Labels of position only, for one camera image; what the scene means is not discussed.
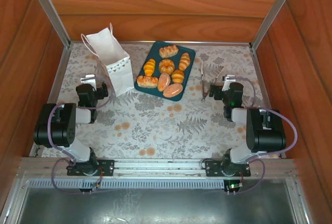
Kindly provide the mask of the metal kitchen tongs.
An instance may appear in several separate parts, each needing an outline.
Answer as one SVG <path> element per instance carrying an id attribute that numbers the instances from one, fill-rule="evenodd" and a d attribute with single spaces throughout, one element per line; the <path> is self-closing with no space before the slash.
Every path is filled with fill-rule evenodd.
<path id="1" fill-rule="evenodd" d="M 221 76 L 223 70 L 225 69 L 224 66 L 222 66 L 222 69 L 220 72 L 217 74 L 217 76 L 214 78 L 212 84 L 216 83 L 217 79 Z M 201 72 L 201 86 L 202 86 L 202 99 L 201 101 L 205 101 L 205 98 L 208 96 L 211 88 L 208 88 L 207 91 L 205 91 L 205 83 L 204 83 L 204 72 L 203 72 L 203 62 L 201 62 L 201 67 L 200 67 L 200 72 Z"/>

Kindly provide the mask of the white paper bag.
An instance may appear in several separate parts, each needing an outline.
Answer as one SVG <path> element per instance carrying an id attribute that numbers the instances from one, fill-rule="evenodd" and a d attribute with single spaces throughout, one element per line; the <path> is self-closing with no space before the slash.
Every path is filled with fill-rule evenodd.
<path id="1" fill-rule="evenodd" d="M 112 24 L 94 34 L 81 34 L 86 48 L 98 58 L 102 71 L 110 79 L 116 96 L 134 88 L 130 55 L 113 35 Z"/>

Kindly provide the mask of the ring-shaped fake bundt bread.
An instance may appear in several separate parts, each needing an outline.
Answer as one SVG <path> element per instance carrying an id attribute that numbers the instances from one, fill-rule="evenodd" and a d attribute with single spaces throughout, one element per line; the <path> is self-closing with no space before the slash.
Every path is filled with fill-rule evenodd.
<path id="1" fill-rule="evenodd" d="M 170 59 L 163 59 L 159 63 L 159 72 L 160 73 L 167 73 L 172 74 L 175 70 L 174 62 Z"/>

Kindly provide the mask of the small round striped fake bun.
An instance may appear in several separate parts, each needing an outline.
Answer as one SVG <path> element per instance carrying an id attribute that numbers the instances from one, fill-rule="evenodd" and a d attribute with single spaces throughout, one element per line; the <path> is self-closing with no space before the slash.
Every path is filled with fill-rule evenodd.
<path id="1" fill-rule="evenodd" d="M 180 69 L 176 69 L 176 70 L 172 73 L 171 77 L 172 77 L 172 81 L 173 81 L 174 83 L 182 84 L 183 81 L 184 81 L 184 77 L 185 77 L 185 75 L 184 75 L 184 72 L 183 72 L 182 70 L 180 70 Z"/>

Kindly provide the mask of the sesame-topped oval fake bread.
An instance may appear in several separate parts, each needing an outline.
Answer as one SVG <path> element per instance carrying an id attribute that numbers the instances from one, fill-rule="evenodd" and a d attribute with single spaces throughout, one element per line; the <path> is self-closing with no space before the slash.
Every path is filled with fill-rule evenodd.
<path id="1" fill-rule="evenodd" d="M 167 73 L 162 73 L 158 79 L 157 89 L 160 92 L 163 92 L 169 86 L 170 82 L 171 82 L 170 75 Z"/>
<path id="2" fill-rule="evenodd" d="M 183 86 L 180 83 L 174 83 L 169 85 L 163 91 L 163 96 L 167 98 L 175 97 L 183 91 Z"/>

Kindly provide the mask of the teal rectangular tray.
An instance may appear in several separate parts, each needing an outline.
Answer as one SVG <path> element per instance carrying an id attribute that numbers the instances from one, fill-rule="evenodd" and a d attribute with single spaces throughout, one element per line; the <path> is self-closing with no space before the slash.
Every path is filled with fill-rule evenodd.
<path id="1" fill-rule="evenodd" d="M 153 73 L 153 77 L 157 77 L 159 78 L 160 75 L 162 73 L 159 72 L 159 63 L 160 61 L 163 60 L 163 58 L 159 55 L 159 49 L 162 48 L 162 47 L 165 47 L 165 46 L 171 46 L 173 44 L 170 44 L 170 43 L 165 43 L 165 42 L 162 42 L 162 41 L 157 41 L 153 44 L 144 64 L 149 60 L 149 59 L 154 59 L 156 64 L 155 64 L 155 71 Z M 166 58 L 166 59 L 170 59 L 174 62 L 174 65 L 175 65 L 175 70 L 178 69 L 178 65 L 179 65 L 179 61 L 180 61 L 180 58 L 182 56 L 183 53 L 185 52 L 188 52 L 189 53 L 189 56 L 190 56 L 190 65 L 186 68 L 184 72 L 184 81 L 182 83 L 182 86 L 183 86 L 183 91 L 175 96 L 175 97 L 171 97 L 171 98 L 167 98 L 167 97 L 164 97 L 163 96 L 163 92 L 160 92 L 157 88 L 141 88 L 137 85 L 137 82 L 134 83 L 134 86 L 135 88 L 140 91 L 140 92 L 143 92 L 143 93 L 147 93 L 147 94 L 150 94 L 150 95 L 153 95 L 153 96 L 157 96 L 157 97 L 161 97 L 161 98 L 164 98 L 164 99 L 168 99 L 168 100 L 171 100 L 171 101 L 174 101 L 174 102 L 177 102 L 179 100 L 182 99 L 182 96 L 184 94 L 184 90 L 185 90 L 185 87 L 187 85 L 187 81 L 188 81 L 188 78 L 189 78 L 189 75 L 190 75 L 190 72 L 191 72 L 191 68 L 192 68 L 192 64 L 193 64 L 193 61 L 194 61 L 194 58 L 195 58 L 195 51 L 192 50 L 192 49 L 189 49 L 189 48 L 185 48 L 185 47 L 182 47 L 182 46 L 178 46 L 178 53 L 177 55 L 173 56 L 173 57 L 170 57 L 170 58 Z M 139 72 L 139 75 L 145 75 L 144 71 L 143 71 L 143 67 L 141 68 L 141 71 Z"/>

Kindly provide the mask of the floral tablecloth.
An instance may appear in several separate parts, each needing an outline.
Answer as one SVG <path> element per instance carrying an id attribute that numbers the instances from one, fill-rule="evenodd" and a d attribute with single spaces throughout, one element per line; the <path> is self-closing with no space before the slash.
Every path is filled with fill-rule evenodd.
<path id="1" fill-rule="evenodd" d="M 105 158 L 220 158 L 245 142 L 246 127 L 227 121 L 223 103 L 202 98 L 222 75 L 243 77 L 243 105 L 263 106 L 252 53 L 247 46 L 194 46 L 196 56 L 178 102 L 135 89 L 98 110 L 96 122 L 76 127 L 75 138 Z"/>

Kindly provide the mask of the aluminium mounting beam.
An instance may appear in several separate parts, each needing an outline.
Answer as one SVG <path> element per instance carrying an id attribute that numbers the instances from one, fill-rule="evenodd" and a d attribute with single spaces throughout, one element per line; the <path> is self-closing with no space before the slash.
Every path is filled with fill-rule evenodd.
<path id="1" fill-rule="evenodd" d="M 49 178 L 57 158 L 23 158 L 16 172 L 20 178 Z M 251 176 L 245 179 L 297 178 L 299 172 L 292 159 L 262 159 L 249 164 Z M 217 179 L 207 177 L 200 159 L 115 159 L 113 176 L 106 179 Z"/>

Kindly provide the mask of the small circuit board green light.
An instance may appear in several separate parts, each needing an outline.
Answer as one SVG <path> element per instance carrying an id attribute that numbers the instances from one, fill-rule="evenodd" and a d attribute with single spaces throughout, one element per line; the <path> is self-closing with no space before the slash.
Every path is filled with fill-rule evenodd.
<path id="1" fill-rule="evenodd" d="M 243 183 L 239 180 L 224 180 L 224 191 L 225 192 L 238 192 L 243 187 Z"/>

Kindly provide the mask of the shiny metal sheet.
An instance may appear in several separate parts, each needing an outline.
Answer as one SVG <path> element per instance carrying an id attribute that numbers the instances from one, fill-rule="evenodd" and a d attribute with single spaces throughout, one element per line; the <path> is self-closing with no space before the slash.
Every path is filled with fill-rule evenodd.
<path id="1" fill-rule="evenodd" d="M 220 190 L 120 189 L 68 195 L 30 189 L 19 224 L 296 224 L 284 185 L 240 195 Z"/>

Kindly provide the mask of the long aluminium table edge rail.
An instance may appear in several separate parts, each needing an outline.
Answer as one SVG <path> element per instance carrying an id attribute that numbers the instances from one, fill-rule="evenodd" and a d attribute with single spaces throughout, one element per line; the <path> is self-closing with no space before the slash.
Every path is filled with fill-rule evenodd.
<path id="1" fill-rule="evenodd" d="M 250 43 L 245 42 L 222 42 L 222 41 L 165 41 L 180 46 L 245 46 L 250 47 Z M 133 44 L 133 45 L 150 45 L 155 43 L 151 40 L 134 40 L 134 41 L 119 41 L 121 45 Z"/>

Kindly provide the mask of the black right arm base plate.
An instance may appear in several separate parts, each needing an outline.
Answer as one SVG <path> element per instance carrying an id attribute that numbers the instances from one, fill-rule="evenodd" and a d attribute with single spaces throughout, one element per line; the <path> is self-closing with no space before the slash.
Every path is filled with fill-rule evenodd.
<path id="1" fill-rule="evenodd" d="M 205 173 L 207 177 L 250 177 L 248 164 L 235 164 L 222 160 L 206 160 Z"/>

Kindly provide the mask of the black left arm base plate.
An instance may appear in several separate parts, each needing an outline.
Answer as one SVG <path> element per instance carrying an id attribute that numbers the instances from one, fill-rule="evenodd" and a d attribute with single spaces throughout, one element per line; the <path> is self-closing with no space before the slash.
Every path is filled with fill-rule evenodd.
<path id="1" fill-rule="evenodd" d="M 113 176 L 114 160 L 97 159 L 96 163 L 79 162 L 68 166 L 67 176 Z"/>

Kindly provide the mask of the aluminium frame post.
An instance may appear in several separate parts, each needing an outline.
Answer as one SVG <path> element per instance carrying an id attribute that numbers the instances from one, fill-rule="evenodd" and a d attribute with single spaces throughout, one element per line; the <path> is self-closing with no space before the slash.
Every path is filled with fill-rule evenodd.
<path id="1" fill-rule="evenodd" d="M 258 46 L 260 45 L 262 39 L 266 35 L 269 27 L 277 17 L 279 11 L 281 10 L 282 6 L 285 4 L 286 0 L 275 0 L 274 4 L 272 5 L 271 9 L 267 13 L 266 17 L 264 18 L 261 26 L 259 27 L 253 41 L 251 42 L 251 48 L 253 51 L 256 51 Z"/>
<path id="2" fill-rule="evenodd" d="M 53 3 L 51 0 L 38 0 L 50 20 L 53 28 L 55 29 L 58 37 L 60 38 L 64 47 L 69 48 L 71 44 L 71 38 L 69 37 Z"/>

